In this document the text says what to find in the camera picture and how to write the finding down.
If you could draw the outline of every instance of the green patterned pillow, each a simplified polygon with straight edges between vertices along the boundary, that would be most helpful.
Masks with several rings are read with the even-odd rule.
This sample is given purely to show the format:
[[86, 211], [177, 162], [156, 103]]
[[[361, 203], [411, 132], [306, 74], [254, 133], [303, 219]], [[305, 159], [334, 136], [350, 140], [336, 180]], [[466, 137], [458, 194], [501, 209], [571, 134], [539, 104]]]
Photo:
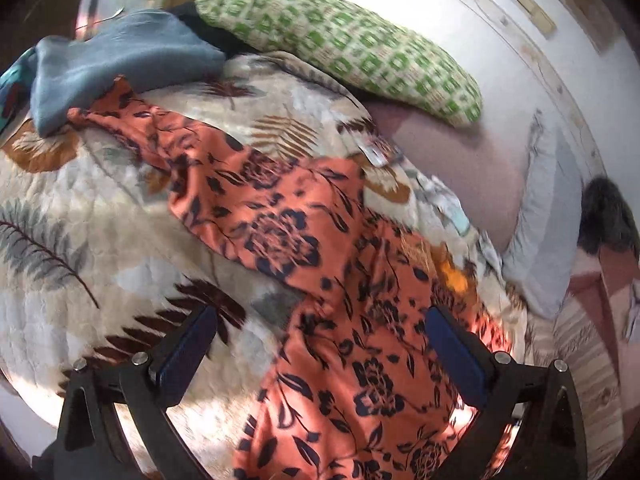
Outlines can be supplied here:
[[480, 116], [478, 83], [439, 46], [344, 0], [197, 0], [200, 17], [252, 47], [286, 50], [358, 88], [454, 126]]

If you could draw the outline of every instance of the brown leaf pattern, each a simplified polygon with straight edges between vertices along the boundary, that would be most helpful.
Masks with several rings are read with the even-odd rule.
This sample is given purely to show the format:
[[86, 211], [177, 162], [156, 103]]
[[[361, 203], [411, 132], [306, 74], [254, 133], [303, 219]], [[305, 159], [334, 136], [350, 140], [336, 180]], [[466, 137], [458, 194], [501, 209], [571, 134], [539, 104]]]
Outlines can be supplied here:
[[39, 136], [33, 120], [24, 121], [18, 131], [2, 147], [2, 151], [23, 171], [42, 173], [57, 171], [78, 156], [80, 139], [68, 125], [55, 136]]
[[407, 184], [398, 182], [396, 172], [392, 168], [374, 167], [364, 153], [356, 153], [350, 158], [364, 170], [365, 186], [374, 193], [396, 204], [409, 202], [411, 188]]
[[164, 171], [156, 170], [156, 168], [150, 168], [145, 173], [144, 181], [146, 184], [146, 192], [149, 195], [155, 195], [165, 190], [165, 188], [171, 182], [171, 175]]
[[[188, 317], [189, 311], [202, 304], [212, 306], [218, 314], [218, 336], [221, 341], [229, 344], [229, 330], [227, 323], [240, 330], [246, 320], [244, 308], [222, 292], [212, 283], [206, 280], [190, 280], [189, 283], [176, 283], [175, 289], [183, 294], [181, 298], [166, 298], [167, 303], [175, 308], [157, 310], [152, 316], [134, 316], [134, 320], [144, 328], [122, 327], [126, 335], [108, 335], [106, 340], [110, 346], [98, 346], [93, 354], [86, 356], [87, 364], [91, 368], [104, 368], [105, 366], [119, 364], [132, 357], [133, 354], [148, 351], [157, 345], [168, 333], [175, 330]], [[68, 378], [71, 377], [69, 368], [63, 369], [65, 380], [58, 386], [62, 391], [58, 392], [64, 397], [64, 391], [68, 386]]]
[[264, 116], [252, 125], [251, 146], [274, 158], [317, 156], [318, 134], [287, 116]]
[[226, 97], [232, 110], [236, 110], [234, 97], [254, 97], [262, 93], [256, 87], [247, 85], [246, 80], [230, 78], [223, 80], [206, 80], [202, 93], [213, 97]]

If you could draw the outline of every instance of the bedsheet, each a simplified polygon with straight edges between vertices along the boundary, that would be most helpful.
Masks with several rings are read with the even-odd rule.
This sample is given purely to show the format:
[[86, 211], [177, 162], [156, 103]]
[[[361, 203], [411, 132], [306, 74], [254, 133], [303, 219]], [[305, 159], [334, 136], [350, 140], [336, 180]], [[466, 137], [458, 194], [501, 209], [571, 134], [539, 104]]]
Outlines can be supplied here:
[[[462, 294], [476, 290], [514, 354], [524, 354], [526, 313], [482, 255], [481, 234], [460, 236], [418, 199], [426, 177], [409, 161], [374, 168], [357, 157], [357, 137], [375, 126], [343, 87], [284, 53], [239, 57], [223, 72], [143, 98], [270, 155], [355, 156], [365, 205], [433, 245], [444, 242], [444, 279], [462, 283]], [[14, 387], [56, 425], [58, 394], [77, 357], [96, 366], [127, 359], [172, 330], [190, 304], [219, 298], [219, 289], [228, 295], [220, 311], [228, 340], [215, 338], [168, 413], [205, 468], [231, 478], [239, 429], [299, 292], [200, 243], [166, 207], [168, 176], [98, 128], [65, 126], [42, 139], [27, 120], [2, 147], [0, 176], [0, 356]], [[130, 415], [118, 409], [136, 458], [152, 469]]]

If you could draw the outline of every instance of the furry object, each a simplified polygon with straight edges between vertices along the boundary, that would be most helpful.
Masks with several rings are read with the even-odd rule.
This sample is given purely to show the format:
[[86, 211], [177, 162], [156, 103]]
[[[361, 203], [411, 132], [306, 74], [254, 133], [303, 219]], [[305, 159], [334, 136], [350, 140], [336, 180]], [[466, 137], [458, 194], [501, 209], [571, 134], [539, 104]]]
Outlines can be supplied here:
[[578, 246], [597, 254], [602, 244], [618, 252], [631, 249], [636, 259], [640, 255], [640, 236], [631, 208], [614, 182], [597, 176], [582, 192]]

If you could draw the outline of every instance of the bolt head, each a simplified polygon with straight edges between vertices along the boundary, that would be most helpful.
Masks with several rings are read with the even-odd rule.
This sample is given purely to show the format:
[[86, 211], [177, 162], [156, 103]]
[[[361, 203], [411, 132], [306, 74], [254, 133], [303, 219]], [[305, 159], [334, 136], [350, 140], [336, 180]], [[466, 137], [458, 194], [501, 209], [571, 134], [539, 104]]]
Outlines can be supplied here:
[[86, 359], [84, 357], [76, 359], [76, 361], [73, 364], [73, 367], [76, 372], [84, 370], [86, 368]]
[[511, 362], [511, 356], [507, 352], [496, 352], [494, 359], [501, 365], [508, 365]]
[[558, 370], [559, 372], [565, 372], [569, 369], [567, 363], [562, 361], [562, 359], [556, 359], [554, 361], [554, 366], [556, 367], [556, 370]]
[[131, 362], [136, 366], [143, 365], [147, 361], [149, 361], [149, 355], [146, 352], [138, 352], [137, 354], [133, 354], [131, 358]]

